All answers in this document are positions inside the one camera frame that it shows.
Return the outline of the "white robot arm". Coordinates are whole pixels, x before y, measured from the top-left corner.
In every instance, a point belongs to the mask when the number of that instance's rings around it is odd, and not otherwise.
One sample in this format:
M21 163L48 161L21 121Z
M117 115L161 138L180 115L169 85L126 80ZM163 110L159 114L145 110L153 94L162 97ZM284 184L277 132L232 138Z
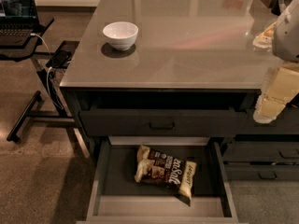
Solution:
M253 113L253 119L261 124L275 120L299 93L299 0L280 4L284 10L278 19L253 40L255 47L270 48L283 61L263 82Z

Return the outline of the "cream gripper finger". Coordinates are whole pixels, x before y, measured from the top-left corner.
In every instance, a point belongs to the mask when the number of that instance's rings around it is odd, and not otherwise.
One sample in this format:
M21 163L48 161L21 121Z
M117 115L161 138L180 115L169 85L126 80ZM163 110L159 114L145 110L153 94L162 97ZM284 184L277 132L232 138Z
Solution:
M283 111L285 105L276 100L268 100L260 96L255 106L253 119L257 123L268 124L276 120L278 115Z

